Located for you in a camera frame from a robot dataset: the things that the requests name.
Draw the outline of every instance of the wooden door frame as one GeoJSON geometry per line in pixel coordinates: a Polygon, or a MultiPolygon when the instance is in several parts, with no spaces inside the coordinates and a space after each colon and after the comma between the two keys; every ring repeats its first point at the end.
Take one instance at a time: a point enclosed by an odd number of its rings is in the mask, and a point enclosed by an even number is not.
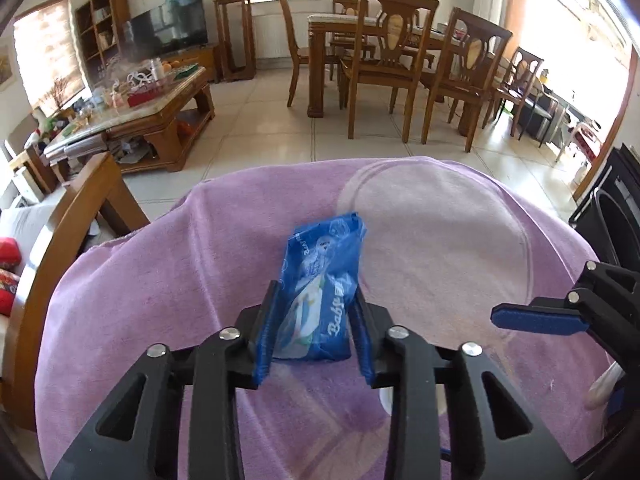
{"type": "Polygon", "coordinates": [[[618,131],[620,130],[620,126],[622,126],[622,121],[625,118],[626,108],[629,105],[629,99],[631,99],[631,92],[633,91],[634,83],[636,81],[636,71],[638,70],[638,52],[634,47],[631,47],[631,59],[629,60],[629,78],[626,80],[626,89],[625,94],[622,97],[622,103],[620,105],[620,111],[618,112],[616,119],[613,121],[611,125],[611,129],[607,134],[607,138],[605,139],[602,147],[600,148],[600,153],[591,163],[591,167],[587,174],[584,176],[580,185],[575,189],[574,192],[574,200],[578,202],[578,199],[587,191],[587,188],[591,185],[591,182],[596,177],[598,172],[600,171],[600,167],[603,165],[604,161],[607,160],[609,156],[609,152],[613,145],[613,141],[616,139],[618,131]]]}
{"type": "MultiPolygon", "coordinates": [[[[518,21],[519,18],[515,14],[516,8],[513,5],[514,0],[507,0],[507,7],[505,12],[504,19],[504,27],[513,30],[511,27],[519,27],[518,21]]],[[[511,43],[507,45],[507,50],[505,51],[505,56],[510,56],[513,54],[515,49],[518,47],[517,43],[519,43],[517,34],[513,35],[513,39],[511,43]]],[[[578,202],[578,199],[585,193],[593,179],[596,177],[598,172],[600,171],[600,167],[603,165],[604,161],[607,159],[607,155],[609,155],[609,151],[613,145],[613,141],[616,139],[618,131],[620,130],[620,126],[622,126],[622,121],[625,117],[626,108],[629,104],[629,99],[631,98],[631,92],[636,81],[636,71],[638,68],[638,52],[635,48],[631,49],[631,58],[629,60],[629,76],[626,82],[626,90],[622,99],[622,103],[620,105],[620,111],[618,112],[616,119],[613,121],[611,125],[611,129],[607,134],[607,138],[605,139],[600,153],[596,157],[596,159],[591,164],[591,168],[584,176],[583,180],[573,193],[574,200],[578,202]]]]}

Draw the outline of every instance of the metal screw head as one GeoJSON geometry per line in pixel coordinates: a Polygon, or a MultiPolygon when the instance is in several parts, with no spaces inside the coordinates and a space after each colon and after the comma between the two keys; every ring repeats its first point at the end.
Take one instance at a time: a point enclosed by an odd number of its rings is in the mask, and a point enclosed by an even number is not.
{"type": "Polygon", "coordinates": [[[164,346],[162,343],[156,343],[155,345],[151,345],[146,349],[146,354],[149,357],[161,357],[166,354],[166,350],[166,346],[164,346]]]}
{"type": "Polygon", "coordinates": [[[220,331],[220,339],[232,341],[240,337],[240,331],[235,326],[228,326],[220,331]]]}
{"type": "Polygon", "coordinates": [[[471,357],[476,357],[482,353],[482,347],[478,343],[470,341],[462,345],[462,351],[471,357]]]}
{"type": "Polygon", "coordinates": [[[409,331],[400,325],[395,325],[386,331],[389,334],[389,337],[393,339],[404,339],[405,337],[409,337],[409,331]]]}

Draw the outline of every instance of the baby wipes package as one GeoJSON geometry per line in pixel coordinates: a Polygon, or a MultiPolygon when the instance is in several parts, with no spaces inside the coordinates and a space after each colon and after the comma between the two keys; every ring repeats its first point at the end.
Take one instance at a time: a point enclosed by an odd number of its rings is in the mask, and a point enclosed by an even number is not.
{"type": "Polygon", "coordinates": [[[287,314],[273,356],[340,361],[351,355],[346,309],[358,287],[366,228],[357,213],[296,229],[280,282],[287,314]]]}

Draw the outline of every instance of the wooden coffee table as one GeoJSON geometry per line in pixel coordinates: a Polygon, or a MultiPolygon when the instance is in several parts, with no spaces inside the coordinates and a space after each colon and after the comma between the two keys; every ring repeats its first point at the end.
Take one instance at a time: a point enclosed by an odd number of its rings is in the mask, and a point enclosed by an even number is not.
{"type": "Polygon", "coordinates": [[[133,108],[118,108],[94,114],[90,124],[67,137],[57,136],[44,150],[47,161],[64,182],[69,158],[83,158],[108,150],[108,142],[143,137],[152,145],[152,153],[135,164],[119,164],[122,173],[156,170],[180,171],[194,140],[215,116],[207,71],[196,72],[175,83],[152,101],[133,108]],[[182,110],[195,99],[196,108],[182,110]],[[189,123],[188,134],[178,131],[178,121],[189,123]]]}

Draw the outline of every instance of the purple towel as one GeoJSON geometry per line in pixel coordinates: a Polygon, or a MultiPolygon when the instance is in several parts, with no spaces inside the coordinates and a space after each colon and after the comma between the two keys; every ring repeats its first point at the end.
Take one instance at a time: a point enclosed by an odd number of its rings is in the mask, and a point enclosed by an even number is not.
{"type": "MultiPolygon", "coordinates": [[[[585,241],[461,164],[334,160],[203,182],[73,264],[50,303],[36,375],[47,473],[146,347],[192,346],[233,324],[279,276],[295,226],[352,210],[369,230],[360,261],[369,301],[434,344],[480,343],[571,459],[599,440],[601,413],[582,399],[609,365],[604,350],[585,334],[517,333],[489,320],[503,301],[564,296],[594,258],[585,241]]],[[[248,480],[382,478],[389,417],[353,357],[274,364],[260,390],[239,391],[238,412],[248,480]]]]}

